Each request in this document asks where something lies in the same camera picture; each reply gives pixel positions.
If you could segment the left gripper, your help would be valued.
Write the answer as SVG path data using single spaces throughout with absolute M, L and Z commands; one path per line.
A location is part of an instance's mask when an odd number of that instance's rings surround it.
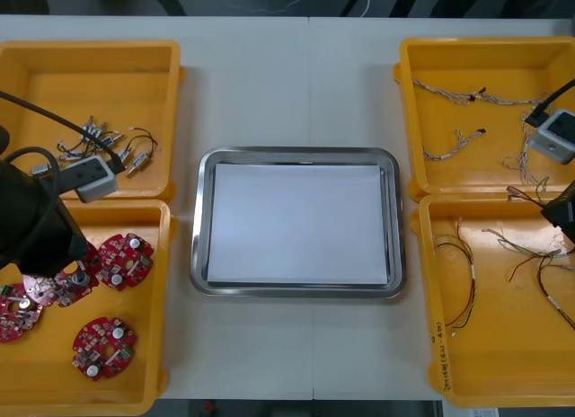
M 88 271 L 82 259 L 87 254 L 87 241 L 79 225 L 61 199 L 40 231 L 20 256 L 21 274 L 58 274 L 72 262 L 77 273 Z

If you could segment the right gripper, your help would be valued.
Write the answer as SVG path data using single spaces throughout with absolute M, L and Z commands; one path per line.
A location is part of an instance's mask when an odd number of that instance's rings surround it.
M 549 201 L 541 210 L 542 216 L 575 244 L 575 182 L 572 182 L 557 198 Z

